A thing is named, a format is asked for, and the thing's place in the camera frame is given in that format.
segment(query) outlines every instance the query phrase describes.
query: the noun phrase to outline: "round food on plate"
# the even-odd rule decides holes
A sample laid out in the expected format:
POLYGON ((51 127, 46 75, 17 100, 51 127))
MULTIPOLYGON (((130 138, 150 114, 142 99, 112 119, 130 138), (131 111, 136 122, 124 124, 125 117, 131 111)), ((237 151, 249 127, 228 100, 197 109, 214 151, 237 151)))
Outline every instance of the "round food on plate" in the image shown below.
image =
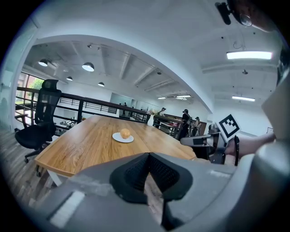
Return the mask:
POLYGON ((130 137, 130 135, 131 135, 130 131, 128 129, 126 129, 126 128, 122 129, 120 131, 120 134, 121 134, 123 139, 128 139, 130 137))

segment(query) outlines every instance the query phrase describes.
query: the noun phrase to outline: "vase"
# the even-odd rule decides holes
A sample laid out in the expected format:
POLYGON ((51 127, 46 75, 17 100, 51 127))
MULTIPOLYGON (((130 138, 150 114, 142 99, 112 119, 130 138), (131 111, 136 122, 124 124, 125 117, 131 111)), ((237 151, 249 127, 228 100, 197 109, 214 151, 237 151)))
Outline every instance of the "vase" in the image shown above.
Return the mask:
POLYGON ((149 120, 148 120, 148 122, 147 122, 147 125, 149 125, 149 126, 153 126, 153 124, 154 124, 154 119, 153 119, 153 117, 154 117, 154 115, 150 115, 150 118, 149 118, 149 120))

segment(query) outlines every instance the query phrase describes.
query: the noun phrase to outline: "black office chair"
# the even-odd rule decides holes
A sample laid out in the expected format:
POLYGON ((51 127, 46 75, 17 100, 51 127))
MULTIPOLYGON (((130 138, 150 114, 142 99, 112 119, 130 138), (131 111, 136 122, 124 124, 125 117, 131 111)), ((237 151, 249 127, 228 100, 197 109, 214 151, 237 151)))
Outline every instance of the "black office chair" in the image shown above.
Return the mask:
MULTIPOLYGON (((27 127, 25 123, 25 115, 16 117, 22 117, 24 129, 16 132, 15 138, 23 147, 35 149, 34 152, 25 156, 25 163, 28 163, 28 157, 38 155, 42 150, 42 145, 47 141, 52 141, 52 136, 56 131, 56 127, 53 123, 53 114, 55 107, 60 99, 62 92, 56 89, 58 80, 45 80, 42 83, 42 88, 39 90, 35 123, 27 127)), ((39 166, 36 166, 36 175, 40 177, 39 166)))

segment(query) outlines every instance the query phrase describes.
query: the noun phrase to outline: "black and white square marker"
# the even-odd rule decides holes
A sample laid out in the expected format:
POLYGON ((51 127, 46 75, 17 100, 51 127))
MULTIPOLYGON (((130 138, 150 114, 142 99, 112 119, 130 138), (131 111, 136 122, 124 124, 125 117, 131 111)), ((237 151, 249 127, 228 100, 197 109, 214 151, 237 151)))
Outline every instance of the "black and white square marker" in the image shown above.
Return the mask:
POLYGON ((226 141, 229 141, 240 130, 238 123, 231 114, 218 122, 218 127, 226 141))

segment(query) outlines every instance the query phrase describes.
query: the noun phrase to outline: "white plate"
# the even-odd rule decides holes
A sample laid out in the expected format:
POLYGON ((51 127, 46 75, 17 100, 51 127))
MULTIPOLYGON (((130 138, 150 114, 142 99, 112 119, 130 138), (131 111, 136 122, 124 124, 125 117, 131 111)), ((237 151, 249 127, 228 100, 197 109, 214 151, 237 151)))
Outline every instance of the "white plate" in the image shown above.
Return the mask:
POLYGON ((128 139, 123 139, 121 134, 118 132, 118 133, 114 133, 113 134, 113 139, 117 140, 117 141, 119 141, 121 143, 130 143, 130 142, 133 142, 134 137, 130 136, 128 139))

